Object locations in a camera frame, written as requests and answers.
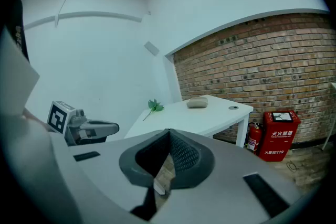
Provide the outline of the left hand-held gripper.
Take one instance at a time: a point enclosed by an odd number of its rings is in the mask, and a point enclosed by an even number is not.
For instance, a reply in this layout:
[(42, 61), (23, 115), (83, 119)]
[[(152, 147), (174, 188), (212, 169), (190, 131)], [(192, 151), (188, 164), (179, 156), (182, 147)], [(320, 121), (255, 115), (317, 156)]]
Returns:
[(108, 136), (119, 132), (118, 124), (87, 120), (83, 109), (75, 109), (63, 101), (51, 103), (47, 125), (61, 134), (68, 146), (75, 146), (77, 143), (102, 143)]

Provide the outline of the red fire extinguisher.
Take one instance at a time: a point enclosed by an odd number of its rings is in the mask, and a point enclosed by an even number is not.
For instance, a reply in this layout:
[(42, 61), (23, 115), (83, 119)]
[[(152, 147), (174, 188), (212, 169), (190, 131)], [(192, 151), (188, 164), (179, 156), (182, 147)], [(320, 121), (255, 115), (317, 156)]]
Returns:
[(246, 148), (257, 155), (259, 143), (263, 137), (263, 128), (259, 123), (249, 123), (249, 133)]

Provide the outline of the white table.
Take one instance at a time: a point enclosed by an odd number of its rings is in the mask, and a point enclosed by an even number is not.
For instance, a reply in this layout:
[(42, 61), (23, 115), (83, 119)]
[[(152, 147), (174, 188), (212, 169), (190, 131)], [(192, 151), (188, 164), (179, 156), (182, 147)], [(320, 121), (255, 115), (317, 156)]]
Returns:
[[(150, 133), (163, 129), (176, 129), (195, 133), (205, 137), (222, 132), (234, 124), (238, 124), (236, 146), (245, 144), (249, 114), (253, 107), (242, 103), (204, 95), (208, 99), (206, 108), (190, 109), (187, 101), (172, 103), (164, 106), (164, 110), (153, 112), (145, 121), (143, 119), (150, 110), (144, 110), (130, 128), (125, 138)], [(230, 106), (238, 106), (237, 110), (230, 110)]]

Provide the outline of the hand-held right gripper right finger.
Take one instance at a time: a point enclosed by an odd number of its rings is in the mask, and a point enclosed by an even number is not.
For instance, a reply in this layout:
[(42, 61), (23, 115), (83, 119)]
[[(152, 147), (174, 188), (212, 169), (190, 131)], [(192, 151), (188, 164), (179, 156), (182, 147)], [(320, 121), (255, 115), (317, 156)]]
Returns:
[(270, 216), (244, 181), (259, 174), (288, 204), (302, 195), (296, 184), (244, 148), (183, 132), (214, 154), (212, 173), (197, 187), (175, 189), (155, 214), (155, 224), (259, 224)]

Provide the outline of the white wall plate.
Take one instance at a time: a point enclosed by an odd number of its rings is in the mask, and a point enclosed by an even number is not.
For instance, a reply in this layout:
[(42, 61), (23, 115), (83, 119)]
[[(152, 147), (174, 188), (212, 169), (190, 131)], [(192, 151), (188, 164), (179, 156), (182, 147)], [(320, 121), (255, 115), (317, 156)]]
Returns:
[(145, 44), (144, 44), (144, 47), (153, 55), (153, 56), (157, 56), (160, 52), (160, 50), (155, 46), (153, 45), (150, 41), (147, 41)]

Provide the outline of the person's left forearm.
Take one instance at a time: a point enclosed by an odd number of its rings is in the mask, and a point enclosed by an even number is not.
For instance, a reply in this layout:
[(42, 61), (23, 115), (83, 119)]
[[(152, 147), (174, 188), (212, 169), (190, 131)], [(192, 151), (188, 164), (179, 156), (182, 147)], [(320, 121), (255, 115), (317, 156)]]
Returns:
[(43, 121), (41, 121), (39, 118), (35, 117), (28, 109), (24, 108), (23, 110), (23, 116), (26, 119), (29, 120), (34, 120), (36, 122), (38, 122), (39, 124), (41, 124), (46, 130), (49, 130), (49, 127), (46, 123), (44, 123)]

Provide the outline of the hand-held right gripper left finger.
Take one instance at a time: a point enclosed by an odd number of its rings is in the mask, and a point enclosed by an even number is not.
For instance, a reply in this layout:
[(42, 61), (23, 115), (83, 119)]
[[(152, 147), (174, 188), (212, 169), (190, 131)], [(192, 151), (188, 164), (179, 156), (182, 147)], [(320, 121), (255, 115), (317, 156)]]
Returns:
[(127, 179), (119, 158), (129, 147), (160, 131), (123, 140), (69, 147), (63, 138), (51, 135), (56, 175), (63, 185), (54, 187), (52, 221), (56, 224), (170, 224), (170, 214), (161, 208), (149, 221), (131, 211), (143, 206), (148, 189)]

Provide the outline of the red fire extinguisher box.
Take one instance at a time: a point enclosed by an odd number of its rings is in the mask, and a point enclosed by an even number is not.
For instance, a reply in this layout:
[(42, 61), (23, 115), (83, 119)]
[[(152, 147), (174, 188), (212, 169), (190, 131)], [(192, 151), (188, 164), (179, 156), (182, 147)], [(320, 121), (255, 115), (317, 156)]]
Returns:
[(292, 145), (300, 123), (293, 110), (265, 112), (258, 157), (266, 162), (281, 162)]

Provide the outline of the green artificial leaf sprig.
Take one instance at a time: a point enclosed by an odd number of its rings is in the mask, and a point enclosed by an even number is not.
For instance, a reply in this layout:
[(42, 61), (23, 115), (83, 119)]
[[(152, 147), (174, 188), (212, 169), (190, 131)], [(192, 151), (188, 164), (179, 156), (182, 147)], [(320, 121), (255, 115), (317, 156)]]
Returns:
[(143, 119), (143, 121), (145, 121), (153, 112), (160, 112), (160, 111), (164, 110), (164, 106), (161, 105), (159, 102), (157, 102), (156, 99), (149, 100), (148, 101), (148, 107), (149, 107), (150, 111), (146, 115), (146, 117)]

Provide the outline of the white wall conduit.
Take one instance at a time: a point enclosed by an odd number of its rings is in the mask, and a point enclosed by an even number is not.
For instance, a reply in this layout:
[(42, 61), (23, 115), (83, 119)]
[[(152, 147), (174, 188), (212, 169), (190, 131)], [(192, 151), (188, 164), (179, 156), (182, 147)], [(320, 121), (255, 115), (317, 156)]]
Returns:
[(24, 26), (25, 29), (31, 29), (34, 27), (37, 27), (39, 25), (54, 22), (55, 27), (58, 26), (58, 22), (61, 19), (70, 19), (70, 18), (80, 18), (80, 17), (106, 17), (106, 18), (117, 18), (117, 19), (124, 19), (124, 20), (130, 20), (133, 22), (140, 23), (142, 21), (141, 17), (126, 15), (126, 14), (120, 14), (120, 13), (110, 13), (110, 12), (72, 12), (72, 13), (64, 13), (64, 14), (58, 14), (57, 16), (49, 16), (45, 17), (39, 20), (36, 20), (34, 22), (28, 23)]

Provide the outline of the person's black shirt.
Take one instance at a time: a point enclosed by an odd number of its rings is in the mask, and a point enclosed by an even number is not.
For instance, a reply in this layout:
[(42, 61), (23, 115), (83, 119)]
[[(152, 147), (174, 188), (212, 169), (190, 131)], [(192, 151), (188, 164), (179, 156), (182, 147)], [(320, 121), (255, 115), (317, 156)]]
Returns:
[(13, 7), (9, 12), (9, 18), (6, 21), (6, 27), (18, 49), (29, 61), (23, 24), (23, 5), (21, 0), (16, 0), (14, 2)]

